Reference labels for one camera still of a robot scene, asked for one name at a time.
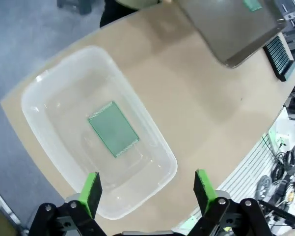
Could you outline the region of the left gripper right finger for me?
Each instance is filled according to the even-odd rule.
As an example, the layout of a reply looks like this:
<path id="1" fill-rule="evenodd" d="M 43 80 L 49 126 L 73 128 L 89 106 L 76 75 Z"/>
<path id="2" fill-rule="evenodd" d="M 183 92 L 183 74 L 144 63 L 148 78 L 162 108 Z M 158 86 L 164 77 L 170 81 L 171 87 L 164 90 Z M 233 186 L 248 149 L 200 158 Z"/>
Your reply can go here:
<path id="1" fill-rule="evenodd" d="M 205 170 L 200 169 L 195 171 L 193 190 L 202 217 L 188 236 L 218 236 L 225 228 L 230 228 L 235 236 L 271 236 L 255 199 L 242 199 L 236 203 L 230 198 L 219 197 Z"/>

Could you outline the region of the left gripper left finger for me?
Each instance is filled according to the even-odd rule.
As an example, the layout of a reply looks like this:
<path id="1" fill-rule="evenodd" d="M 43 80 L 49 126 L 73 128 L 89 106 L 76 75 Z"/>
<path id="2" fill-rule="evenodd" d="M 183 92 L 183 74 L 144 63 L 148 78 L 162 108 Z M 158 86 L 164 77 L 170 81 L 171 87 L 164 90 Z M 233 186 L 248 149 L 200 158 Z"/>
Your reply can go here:
<path id="1" fill-rule="evenodd" d="M 73 230 L 80 236 L 106 236 L 94 220 L 101 195 L 100 174 L 90 173 L 76 200 L 59 207 L 52 203 L 39 206 L 28 236 L 65 236 Z"/>

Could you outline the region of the green PCB with gold pins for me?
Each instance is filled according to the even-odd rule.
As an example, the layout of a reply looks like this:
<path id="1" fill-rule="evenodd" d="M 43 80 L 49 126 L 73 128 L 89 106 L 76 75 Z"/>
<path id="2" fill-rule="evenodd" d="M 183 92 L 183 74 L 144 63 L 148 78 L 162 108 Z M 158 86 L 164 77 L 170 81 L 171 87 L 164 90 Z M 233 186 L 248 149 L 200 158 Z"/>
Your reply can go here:
<path id="1" fill-rule="evenodd" d="M 139 142 L 138 134 L 114 101 L 89 116 L 88 122 L 115 158 Z"/>
<path id="2" fill-rule="evenodd" d="M 262 5 L 259 2 L 259 0 L 242 0 L 242 1 L 251 12 L 262 9 Z"/>

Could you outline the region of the grey metal tray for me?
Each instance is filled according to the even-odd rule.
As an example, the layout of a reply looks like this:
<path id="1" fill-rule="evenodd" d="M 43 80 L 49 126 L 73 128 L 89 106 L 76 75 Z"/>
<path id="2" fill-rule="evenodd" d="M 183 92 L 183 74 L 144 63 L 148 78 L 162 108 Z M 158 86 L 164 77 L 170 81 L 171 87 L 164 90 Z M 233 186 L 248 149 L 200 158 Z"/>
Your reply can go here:
<path id="1" fill-rule="evenodd" d="M 276 37 L 287 25 L 275 0 L 259 0 L 251 12 L 242 0 L 176 0 L 212 54 L 235 68 Z"/>

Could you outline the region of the white slatted panel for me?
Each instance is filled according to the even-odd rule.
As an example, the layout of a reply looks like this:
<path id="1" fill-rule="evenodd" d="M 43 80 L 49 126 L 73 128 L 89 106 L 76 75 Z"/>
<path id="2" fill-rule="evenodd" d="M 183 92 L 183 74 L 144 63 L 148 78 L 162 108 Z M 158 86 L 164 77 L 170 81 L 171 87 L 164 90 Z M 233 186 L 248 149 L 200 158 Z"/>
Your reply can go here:
<path id="1" fill-rule="evenodd" d="M 235 202 L 254 198 L 258 181 L 264 175 L 269 176 L 274 165 L 269 135 L 265 133 L 216 190 L 219 194 L 228 193 Z"/>

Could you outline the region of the clear plastic storage box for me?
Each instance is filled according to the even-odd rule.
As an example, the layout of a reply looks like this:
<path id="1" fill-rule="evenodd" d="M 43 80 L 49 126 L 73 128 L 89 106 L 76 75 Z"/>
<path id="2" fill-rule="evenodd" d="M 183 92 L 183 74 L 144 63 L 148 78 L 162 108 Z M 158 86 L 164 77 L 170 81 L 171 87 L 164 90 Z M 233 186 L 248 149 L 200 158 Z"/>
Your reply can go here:
<path id="1" fill-rule="evenodd" d="M 115 158 L 88 122 L 114 101 L 139 136 Z M 35 137 L 68 184 L 80 193 L 98 172 L 97 212 L 116 220 L 163 189 L 177 160 L 132 86 L 103 48 L 85 47 L 38 75 L 22 95 L 22 111 Z"/>

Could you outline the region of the black slotted PCB rack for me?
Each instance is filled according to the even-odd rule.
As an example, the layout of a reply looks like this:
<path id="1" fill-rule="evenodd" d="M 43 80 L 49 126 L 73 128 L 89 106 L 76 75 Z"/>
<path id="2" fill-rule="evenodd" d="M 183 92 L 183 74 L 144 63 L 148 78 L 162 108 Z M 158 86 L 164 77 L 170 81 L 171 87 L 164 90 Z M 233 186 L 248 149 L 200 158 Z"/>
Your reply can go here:
<path id="1" fill-rule="evenodd" d="M 287 51 L 279 36 L 268 42 L 263 50 L 271 64 L 276 78 L 286 82 L 295 69 L 295 62 L 289 58 Z"/>

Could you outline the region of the white metal frame shelf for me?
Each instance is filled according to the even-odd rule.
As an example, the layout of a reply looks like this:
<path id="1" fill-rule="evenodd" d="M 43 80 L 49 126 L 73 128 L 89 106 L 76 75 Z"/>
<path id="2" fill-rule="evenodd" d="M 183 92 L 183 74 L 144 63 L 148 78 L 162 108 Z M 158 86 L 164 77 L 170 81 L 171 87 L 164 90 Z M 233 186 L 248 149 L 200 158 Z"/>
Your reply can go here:
<path id="1" fill-rule="evenodd" d="M 0 236 L 21 236 L 19 225 L 11 214 L 11 209 L 0 196 Z"/>

